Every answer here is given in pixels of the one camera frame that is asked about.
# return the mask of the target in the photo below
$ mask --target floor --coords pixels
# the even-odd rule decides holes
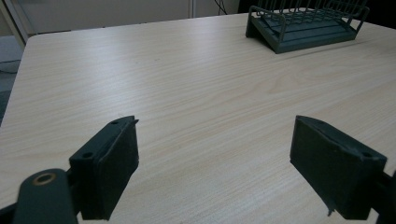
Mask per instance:
[[[22,50],[13,35],[0,36],[0,126],[17,76]]]

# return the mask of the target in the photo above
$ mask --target dark background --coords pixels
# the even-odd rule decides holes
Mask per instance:
[[[369,0],[366,6],[370,8],[370,13],[366,21],[396,29],[396,12],[391,12],[396,8],[391,1],[396,2],[396,0]],[[238,13],[248,12],[249,7],[257,6],[258,2],[259,0],[240,0]]]

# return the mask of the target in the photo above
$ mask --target dish rack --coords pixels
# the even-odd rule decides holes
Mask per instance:
[[[262,36],[275,53],[356,38],[369,8],[367,0],[260,0],[250,7],[247,37]],[[354,19],[361,20],[352,27]]]

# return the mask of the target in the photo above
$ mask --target light wood tabletop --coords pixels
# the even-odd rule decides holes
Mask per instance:
[[[30,38],[0,128],[0,207],[26,177],[68,169],[108,122],[135,115],[140,164],[110,223],[362,223],[327,217],[290,164],[293,125],[330,123],[387,156],[392,175],[396,31],[364,23],[356,40],[274,54],[245,37],[247,21]]]

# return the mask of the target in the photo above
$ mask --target screw hole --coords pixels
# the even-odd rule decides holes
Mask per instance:
[[[368,152],[363,152],[363,156],[365,156],[365,157],[373,157],[370,153],[368,153]]]
[[[45,173],[45,174],[39,175],[38,177],[36,177],[33,180],[33,185],[36,185],[36,186],[46,185],[46,184],[52,182],[52,180],[54,180],[55,177],[56,177],[56,174],[54,174],[54,173]]]
[[[88,158],[92,157],[92,155],[93,155],[93,153],[91,153],[91,152],[86,152],[86,153],[82,154],[82,158],[88,159]]]

